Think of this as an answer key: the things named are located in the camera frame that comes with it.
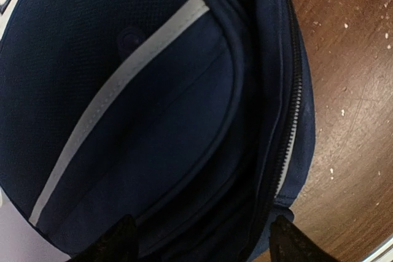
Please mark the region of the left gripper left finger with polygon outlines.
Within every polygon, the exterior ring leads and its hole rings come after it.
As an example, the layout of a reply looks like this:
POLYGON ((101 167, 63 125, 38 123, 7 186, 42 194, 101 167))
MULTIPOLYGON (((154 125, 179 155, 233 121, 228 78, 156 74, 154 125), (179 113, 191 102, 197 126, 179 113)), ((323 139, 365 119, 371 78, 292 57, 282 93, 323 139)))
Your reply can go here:
POLYGON ((70 262, 137 261, 137 229, 131 215, 125 215, 96 242, 72 257, 70 262))

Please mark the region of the navy blue backpack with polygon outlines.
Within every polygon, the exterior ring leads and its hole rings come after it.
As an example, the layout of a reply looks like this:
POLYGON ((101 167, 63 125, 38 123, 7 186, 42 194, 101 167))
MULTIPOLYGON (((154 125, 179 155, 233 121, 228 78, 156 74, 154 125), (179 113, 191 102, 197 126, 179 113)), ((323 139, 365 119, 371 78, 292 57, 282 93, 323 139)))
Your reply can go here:
POLYGON ((292 0, 1 1, 1 191, 71 257, 252 261, 315 136, 292 0))

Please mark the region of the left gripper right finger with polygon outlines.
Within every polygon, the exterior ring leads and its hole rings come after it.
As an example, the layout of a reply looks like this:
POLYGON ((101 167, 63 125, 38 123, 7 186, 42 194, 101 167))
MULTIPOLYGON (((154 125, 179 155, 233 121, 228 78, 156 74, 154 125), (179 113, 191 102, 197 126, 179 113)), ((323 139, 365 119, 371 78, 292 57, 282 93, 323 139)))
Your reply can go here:
POLYGON ((337 262, 285 216, 270 226, 270 259, 274 262, 337 262))

